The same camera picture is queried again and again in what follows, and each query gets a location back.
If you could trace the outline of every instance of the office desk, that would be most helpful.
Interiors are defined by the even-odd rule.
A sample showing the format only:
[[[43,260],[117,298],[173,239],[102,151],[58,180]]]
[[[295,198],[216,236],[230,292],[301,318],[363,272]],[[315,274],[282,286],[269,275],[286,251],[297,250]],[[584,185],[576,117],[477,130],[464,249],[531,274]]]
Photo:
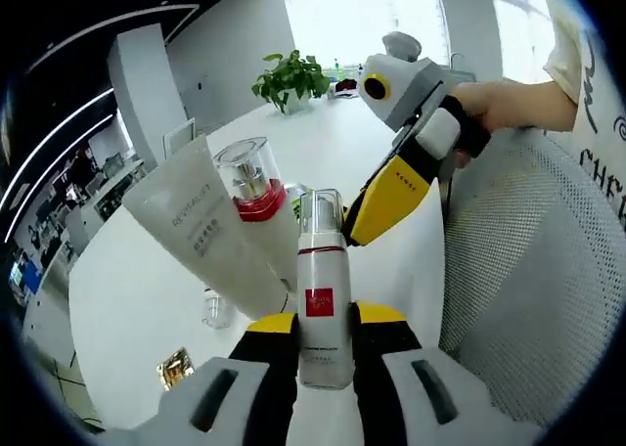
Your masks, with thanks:
[[[269,138],[285,182],[337,188],[350,203],[394,134],[360,99],[319,100],[287,117],[261,107],[215,131],[207,143],[216,154],[254,136]],[[349,257],[353,297],[395,306],[423,345],[436,345],[444,287],[438,188],[409,218],[372,244],[351,248]],[[230,329],[210,329],[201,322],[203,290],[123,207],[80,256],[69,276],[72,333],[106,426],[133,427],[157,412],[157,363],[181,346],[196,366],[229,355],[249,320],[237,313]],[[319,424],[327,426],[324,432],[317,431]],[[299,388],[290,444],[359,444],[359,437],[362,444],[351,388]]]
[[[98,210],[98,204],[100,201],[104,199],[107,194],[126,177],[129,175],[134,176],[135,171],[142,165],[144,165],[144,161],[142,159],[125,164],[119,172],[109,179],[107,183],[105,183],[105,185],[103,185],[102,188],[99,189],[96,194],[89,199],[89,201],[87,201],[87,203],[80,207],[80,216],[89,239],[96,235],[104,223],[104,219],[100,216],[100,212]]]
[[[30,294],[22,325],[22,339],[33,342],[46,356],[69,368],[74,345],[69,325],[67,303],[68,262],[64,247],[67,236],[44,271],[37,294]]]

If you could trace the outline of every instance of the window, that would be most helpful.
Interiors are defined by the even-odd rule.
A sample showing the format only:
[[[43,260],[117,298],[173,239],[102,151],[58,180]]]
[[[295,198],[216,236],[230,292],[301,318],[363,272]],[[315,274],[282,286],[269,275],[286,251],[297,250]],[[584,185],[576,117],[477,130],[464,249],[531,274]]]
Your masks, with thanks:
[[[295,46],[322,67],[358,66],[384,53],[382,37],[401,30],[422,56],[448,65],[448,33],[440,0],[286,0]]]
[[[503,75],[520,82],[543,82],[543,66],[555,46],[546,0],[494,0]]]

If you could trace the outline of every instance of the clear bottle cap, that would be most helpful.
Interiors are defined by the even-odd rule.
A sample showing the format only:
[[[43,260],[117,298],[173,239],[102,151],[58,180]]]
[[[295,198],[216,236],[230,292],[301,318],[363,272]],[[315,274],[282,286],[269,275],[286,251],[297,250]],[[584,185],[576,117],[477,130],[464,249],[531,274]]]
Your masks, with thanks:
[[[213,158],[226,189],[239,201],[255,201],[280,181],[267,138],[248,138],[227,146]]]
[[[337,190],[311,190],[300,197],[300,235],[337,233],[342,225],[343,204]]]

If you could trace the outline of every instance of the white table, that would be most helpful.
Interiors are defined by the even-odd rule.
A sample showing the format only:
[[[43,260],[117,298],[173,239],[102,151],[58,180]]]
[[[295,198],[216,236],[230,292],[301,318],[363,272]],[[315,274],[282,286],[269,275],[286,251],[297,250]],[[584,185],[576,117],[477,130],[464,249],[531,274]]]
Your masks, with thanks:
[[[310,104],[309,111],[287,117],[264,106],[207,142],[216,154],[234,141],[267,136],[285,182],[337,188],[350,203],[389,151],[394,133],[360,99]],[[353,298],[395,306],[423,345],[436,345],[444,286],[438,188],[410,217],[349,255]],[[230,354],[249,320],[238,313],[228,330],[205,326],[203,289],[123,207],[80,256],[69,277],[72,334],[89,395],[106,426],[134,427],[157,412],[157,363],[181,346],[196,366]],[[299,388],[288,443],[320,442],[362,444],[351,388]]]

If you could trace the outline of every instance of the white wall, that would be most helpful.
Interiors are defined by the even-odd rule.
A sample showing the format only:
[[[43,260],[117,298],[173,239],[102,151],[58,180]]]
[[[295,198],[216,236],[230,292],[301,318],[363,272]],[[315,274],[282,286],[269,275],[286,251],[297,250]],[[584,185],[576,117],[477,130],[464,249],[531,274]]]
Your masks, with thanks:
[[[458,68],[478,80],[502,77],[498,23],[492,0],[442,0]],[[294,47],[284,0],[223,0],[167,47],[188,117],[215,129],[263,105],[250,86],[265,55]]]
[[[284,0],[223,0],[178,35],[167,54],[188,116],[214,129],[264,104],[250,90],[267,68],[263,57],[293,48]]]
[[[460,68],[476,73],[479,81],[502,77],[498,21],[492,0],[441,0],[448,23],[452,53],[465,59]]]
[[[153,169],[165,161],[163,136],[187,120],[160,25],[120,33],[108,64],[113,93],[135,151]]]
[[[124,140],[117,117],[113,119],[107,128],[89,140],[89,148],[91,148],[96,164],[100,168],[105,164],[108,157],[117,153],[122,153],[123,155],[128,150],[128,145]]]

